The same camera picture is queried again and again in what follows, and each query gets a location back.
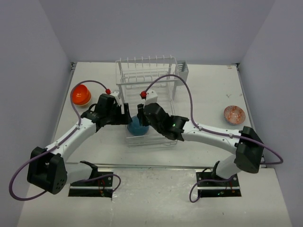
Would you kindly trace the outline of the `teal bowl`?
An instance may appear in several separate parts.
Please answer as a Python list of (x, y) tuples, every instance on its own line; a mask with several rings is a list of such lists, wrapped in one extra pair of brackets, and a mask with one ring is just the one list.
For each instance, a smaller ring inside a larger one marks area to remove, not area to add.
[(149, 126), (140, 125), (139, 119), (135, 115), (132, 117), (132, 122), (127, 125), (127, 129), (134, 136), (143, 136), (148, 132)]

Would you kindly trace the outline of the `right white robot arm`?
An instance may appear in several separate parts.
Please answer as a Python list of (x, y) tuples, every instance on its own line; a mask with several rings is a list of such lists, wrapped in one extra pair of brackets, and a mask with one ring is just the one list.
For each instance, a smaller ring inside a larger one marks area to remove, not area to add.
[(169, 140), (200, 142), (230, 152), (229, 157), (217, 161), (213, 167), (211, 180), (215, 185), (223, 185), (241, 171), (259, 172), (263, 147), (252, 128), (245, 126), (242, 130), (224, 130), (203, 127), (186, 117), (169, 115), (158, 103), (139, 104), (137, 110), (140, 125), (151, 126)]

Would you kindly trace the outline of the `blue patterned bowl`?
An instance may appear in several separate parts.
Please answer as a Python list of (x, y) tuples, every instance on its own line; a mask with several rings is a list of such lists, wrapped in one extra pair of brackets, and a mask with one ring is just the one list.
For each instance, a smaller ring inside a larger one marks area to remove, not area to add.
[(245, 112), (238, 106), (230, 105), (224, 109), (223, 116), (231, 125), (240, 125), (246, 120)]

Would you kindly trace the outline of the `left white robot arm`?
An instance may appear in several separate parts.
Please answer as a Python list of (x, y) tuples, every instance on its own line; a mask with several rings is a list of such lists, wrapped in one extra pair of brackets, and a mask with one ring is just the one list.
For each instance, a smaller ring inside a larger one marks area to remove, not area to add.
[(98, 102), (82, 113), (80, 120), (58, 141), (31, 152), (27, 181), (51, 194), (59, 193), (69, 183), (93, 186), (98, 182), (98, 168), (88, 161), (69, 165), (66, 161), (89, 137), (106, 125), (128, 125), (132, 121), (129, 106), (119, 92), (101, 94)]

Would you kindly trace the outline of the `orange bowl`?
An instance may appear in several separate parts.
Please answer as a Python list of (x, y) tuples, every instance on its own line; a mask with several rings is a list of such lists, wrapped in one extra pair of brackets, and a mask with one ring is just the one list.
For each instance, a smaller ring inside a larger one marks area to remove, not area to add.
[(91, 104), (91, 95), (83, 97), (82, 99), (80, 99), (80, 97), (73, 97), (72, 103), (79, 108), (88, 107)]
[(80, 84), (72, 91), (71, 95), (72, 98), (80, 97), (80, 99), (82, 99), (83, 97), (91, 95), (91, 92), (88, 90), (88, 88), (85, 85)]

